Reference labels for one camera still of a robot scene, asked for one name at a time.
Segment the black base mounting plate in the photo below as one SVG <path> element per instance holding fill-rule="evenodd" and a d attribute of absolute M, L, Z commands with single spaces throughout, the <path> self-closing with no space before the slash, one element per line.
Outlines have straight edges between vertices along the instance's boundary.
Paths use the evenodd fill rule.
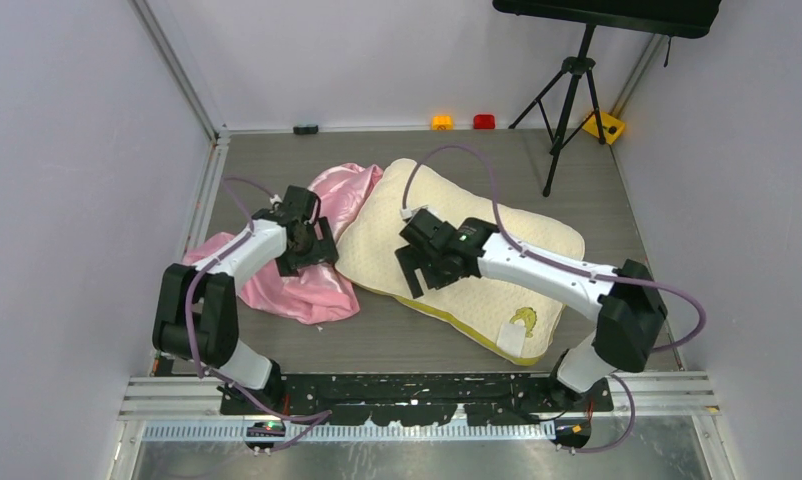
<path fill-rule="evenodd" d="M 572 396 L 543 374 L 288 374 L 250 398 L 233 386 L 219 390 L 223 415 L 269 407 L 303 425 L 322 418 L 335 426 L 444 426 L 458 414 L 471 426 L 533 425 L 613 409 L 607 381 Z"/>

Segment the black panel on tripod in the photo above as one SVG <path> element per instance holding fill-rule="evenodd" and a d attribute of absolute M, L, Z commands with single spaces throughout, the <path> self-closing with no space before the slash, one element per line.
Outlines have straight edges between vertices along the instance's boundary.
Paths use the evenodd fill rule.
<path fill-rule="evenodd" d="M 570 21 L 686 39 L 706 36 L 719 0 L 494 0 L 500 13 Z"/>

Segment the red block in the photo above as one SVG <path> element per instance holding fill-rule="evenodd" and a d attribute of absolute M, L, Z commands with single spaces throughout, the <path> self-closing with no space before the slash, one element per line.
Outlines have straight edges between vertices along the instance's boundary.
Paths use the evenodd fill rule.
<path fill-rule="evenodd" d="M 496 117 L 490 113 L 479 113 L 473 117 L 475 130 L 492 130 L 497 127 Z"/>

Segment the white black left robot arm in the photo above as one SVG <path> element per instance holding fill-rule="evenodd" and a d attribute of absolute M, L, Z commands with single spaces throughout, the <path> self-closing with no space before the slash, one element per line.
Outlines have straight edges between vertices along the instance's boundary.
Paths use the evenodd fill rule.
<path fill-rule="evenodd" d="M 283 277 L 333 265 L 339 255 L 320 212 L 316 193 L 290 186 L 211 255 L 191 265 L 170 265 L 162 277 L 153 347 L 193 362 L 201 376 L 222 376 L 226 392 L 245 398 L 257 412 L 275 412 L 285 396 L 281 369 L 241 340 L 237 295 L 269 264 Z"/>

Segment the pink floral pillowcase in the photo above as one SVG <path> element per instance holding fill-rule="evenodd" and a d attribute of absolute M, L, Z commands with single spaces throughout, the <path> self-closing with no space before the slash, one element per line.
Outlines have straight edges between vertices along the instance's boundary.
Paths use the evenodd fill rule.
<path fill-rule="evenodd" d="M 353 223 L 383 177 L 377 165 L 345 163 L 318 174 L 308 189 L 321 200 L 334 240 Z M 236 296 L 248 307 L 291 318 L 305 325 L 343 320 L 360 311 L 352 283 L 327 263 L 282 276 L 275 261 L 235 278 Z"/>

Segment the white pillow with yellow trim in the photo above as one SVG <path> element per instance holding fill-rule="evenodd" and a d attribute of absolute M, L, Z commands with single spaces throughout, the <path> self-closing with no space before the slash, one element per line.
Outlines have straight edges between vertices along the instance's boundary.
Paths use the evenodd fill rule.
<path fill-rule="evenodd" d="M 337 242 L 337 271 L 357 286 L 450 324 L 482 347 L 519 366 L 536 364 L 554 339 L 564 304 L 502 281 L 463 279 L 422 297 L 411 296 L 395 256 L 405 242 L 401 202 L 428 206 L 453 226 L 468 217 L 493 221 L 491 201 L 427 166 L 398 159 L 385 169 L 357 217 Z"/>

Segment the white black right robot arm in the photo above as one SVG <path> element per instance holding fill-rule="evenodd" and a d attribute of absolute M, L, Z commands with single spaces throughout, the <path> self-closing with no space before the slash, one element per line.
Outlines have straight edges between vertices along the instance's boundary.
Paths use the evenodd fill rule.
<path fill-rule="evenodd" d="M 469 217 L 454 227 L 427 208 L 405 209 L 395 256 L 412 297 L 475 277 L 529 289 L 580 313 L 595 330 L 566 350 L 549 374 L 543 397 L 573 410 L 604 377 L 640 373 L 668 309 L 648 268 L 585 263 L 510 237 L 499 222 Z"/>

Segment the small black wall device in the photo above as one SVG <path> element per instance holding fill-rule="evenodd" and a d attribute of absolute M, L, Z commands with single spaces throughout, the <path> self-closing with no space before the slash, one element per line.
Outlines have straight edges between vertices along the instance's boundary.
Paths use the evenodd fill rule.
<path fill-rule="evenodd" d="M 319 126 L 316 124 L 299 124 L 292 128 L 294 135 L 315 135 L 319 133 Z"/>

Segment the yellow corner bracket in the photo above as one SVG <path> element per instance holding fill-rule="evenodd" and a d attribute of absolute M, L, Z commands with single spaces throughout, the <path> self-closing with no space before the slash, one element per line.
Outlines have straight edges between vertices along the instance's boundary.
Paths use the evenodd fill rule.
<path fill-rule="evenodd" d="M 598 141 L 604 140 L 606 145 L 612 145 L 624 133 L 626 123 L 605 112 L 598 115 L 591 112 L 581 124 L 581 129 Z"/>

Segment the orange block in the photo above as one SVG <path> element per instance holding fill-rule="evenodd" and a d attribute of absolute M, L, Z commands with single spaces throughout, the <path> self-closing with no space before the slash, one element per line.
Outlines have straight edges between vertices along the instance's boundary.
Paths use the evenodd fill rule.
<path fill-rule="evenodd" d="M 435 131 L 453 130 L 453 118 L 450 115 L 435 115 L 431 118 L 430 128 Z"/>

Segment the black tripod stand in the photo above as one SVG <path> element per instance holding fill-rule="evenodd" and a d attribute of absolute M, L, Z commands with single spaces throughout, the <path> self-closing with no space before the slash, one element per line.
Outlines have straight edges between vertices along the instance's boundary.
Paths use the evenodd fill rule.
<path fill-rule="evenodd" d="M 524 110 L 508 125 L 508 129 L 516 129 L 532 110 L 537 109 L 539 111 L 551 142 L 551 147 L 549 150 L 551 162 L 541 190 L 541 193 L 545 198 L 551 195 L 554 178 L 563 150 L 576 136 L 578 131 L 586 126 L 590 120 L 595 121 L 598 143 L 601 145 L 605 145 L 607 143 L 607 134 L 605 133 L 603 126 L 600 102 L 594 77 L 594 68 L 596 62 L 589 56 L 590 45 L 596 28 L 597 26 L 595 24 L 585 25 L 578 53 L 574 56 L 566 57 L 562 61 L 558 72 L 550 81 L 546 83 L 542 90 L 531 100 Z M 556 124 L 553 125 L 546 111 L 544 98 L 563 79 L 568 80 L 568 86 L 565 91 L 559 118 Z M 574 110 L 578 89 L 582 82 L 586 84 L 589 92 L 591 111 L 576 128 L 571 129 L 569 127 L 571 115 Z"/>

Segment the aluminium frame rail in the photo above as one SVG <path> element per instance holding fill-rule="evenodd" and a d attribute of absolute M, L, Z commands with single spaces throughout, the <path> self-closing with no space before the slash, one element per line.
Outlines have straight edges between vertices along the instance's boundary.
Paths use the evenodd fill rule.
<path fill-rule="evenodd" d="M 567 433 L 585 434 L 603 419 L 626 423 L 651 417 L 711 417 L 721 409 L 708 382 L 693 372 L 655 372 L 645 378 L 622 376 L 602 394 L 610 408 L 594 408 L 592 414 L 545 414 L 538 425 L 525 420 L 475 420 L 462 404 L 446 407 L 432 421 L 404 423 L 398 415 L 381 420 L 367 413 L 346 425 L 313 420 L 286 421 L 277 415 L 253 410 L 225 415 L 220 406 L 219 382 L 188 377 L 134 378 L 130 381 L 118 418 L 138 422 L 141 435 L 154 441 L 263 440 L 267 423 L 277 428 L 269 441 L 390 442 L 554 440 Z"/>

